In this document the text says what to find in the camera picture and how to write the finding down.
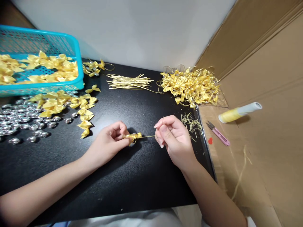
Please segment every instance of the blue plastic basket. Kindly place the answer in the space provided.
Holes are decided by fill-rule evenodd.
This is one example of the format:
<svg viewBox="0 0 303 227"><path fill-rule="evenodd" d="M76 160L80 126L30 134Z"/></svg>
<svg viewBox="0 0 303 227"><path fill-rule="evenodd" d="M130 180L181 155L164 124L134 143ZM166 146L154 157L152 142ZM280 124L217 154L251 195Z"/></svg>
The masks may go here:
<svg viewBox="0 0 303 227"><path fill-rule="evenodd" d="M83 69L78 41L71 35L48 32L28 28L0 25L0 54L9 54L16 60L26 59L28 54L38 55L43 51L47 56L65 54L78 63L78 77L73 81L40 83L40 84L12 84L0 85L0 97L17 95L34 95L59 90L83 89ZM28 80L29 75L45 75L56 72L38 66L33 70L15 73L17 82Z"/></svg>

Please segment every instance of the cardboard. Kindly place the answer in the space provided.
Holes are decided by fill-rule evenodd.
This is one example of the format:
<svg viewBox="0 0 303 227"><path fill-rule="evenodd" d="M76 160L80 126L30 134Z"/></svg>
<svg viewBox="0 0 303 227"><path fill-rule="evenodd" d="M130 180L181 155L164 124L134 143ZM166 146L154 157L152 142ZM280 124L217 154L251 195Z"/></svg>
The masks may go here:
<svg viewBox="0 0 303 227"><path fill-rule="evenodd" d="M236 203L257 226L303 223L302 28L300 14L221 81L230 108L259 102L262 110L224 125L217 120L219 110L208 113L232 144L226 148L214 138L229 196L247 145L253 165L247 164Z"/></svg>
<svg viewBox="0 0 303 227"><path fill-rule="evenodd" d="M302 8L302 0L236 1L196 66L214 66L216 77L223 78L283 29Z"/></svg>

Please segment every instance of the scissors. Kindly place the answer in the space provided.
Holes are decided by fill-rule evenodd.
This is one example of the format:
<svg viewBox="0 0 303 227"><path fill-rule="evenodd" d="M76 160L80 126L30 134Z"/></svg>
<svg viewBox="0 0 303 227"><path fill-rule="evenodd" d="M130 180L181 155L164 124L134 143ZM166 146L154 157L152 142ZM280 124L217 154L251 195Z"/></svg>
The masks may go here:
<svg viewBox="0 0 303 227"><path fill-rule="evenodd" d="M226 146L230 145L230 142L220 133L219 130L217 130L212 123L210 123L210 121L208 121L208 123L206 122L206 124Z"/></svg>

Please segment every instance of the black table surface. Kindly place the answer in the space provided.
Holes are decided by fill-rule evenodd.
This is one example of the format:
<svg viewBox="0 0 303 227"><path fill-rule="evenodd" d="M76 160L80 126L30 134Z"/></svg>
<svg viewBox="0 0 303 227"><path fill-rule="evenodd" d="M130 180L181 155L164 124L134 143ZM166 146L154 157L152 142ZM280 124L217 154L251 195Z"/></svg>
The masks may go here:
<svg viewBox="0 0 303 227"><path fill-rule="evenodd" d="M151 90L157 91L156 81L161 80L157 71L115 64L111 72L127 77L141 73L155 80ZM155 134L153 126L163 116L197 110L177 105L170 92L156 94L147 90L109 89L105 75L84 75L85 89L97 84L101 92L91 108L95 114L89 137L80 139L83 130L77 118L70 125L59 122L54 129L46 129L51 136L38 143L23 142L12 145L6 137L0 143L0 194L3 195L49 172L80 158L89 148L98 132L105 126L122 120L130 133L141 132L144 136ZM76 112L69 108L61 113L64 118ZM31 131L22 130L15 137L26 139ZM206 140L199 135L192 141L198 161L215 178ZM43 212L32 225L77 220L133 211L152 210L195 204L196 199L181 171L172 163L166 149L161 149L153 137L139 139L132 147L121 150L110 162L83 180L63 198Z"/></svg>

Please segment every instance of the spool of yellow thread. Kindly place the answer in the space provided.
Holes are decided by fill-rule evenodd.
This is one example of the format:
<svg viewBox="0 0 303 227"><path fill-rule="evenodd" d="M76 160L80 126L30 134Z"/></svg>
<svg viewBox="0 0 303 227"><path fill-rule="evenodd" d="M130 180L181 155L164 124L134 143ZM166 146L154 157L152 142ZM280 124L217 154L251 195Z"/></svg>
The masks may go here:
<svg viewBox="0 0 303 227"><path fill-rule="evenodd" d="M231 122L231 121L239 119L240 117L247 115L248 113L251 113L251 112L253 112L255 110L259 110L259 109L262 109L262 105L258 102L253 102L246 106L235 108L235 109L226 111L223 114L220 114L219 120L222 123Z"/></svg>

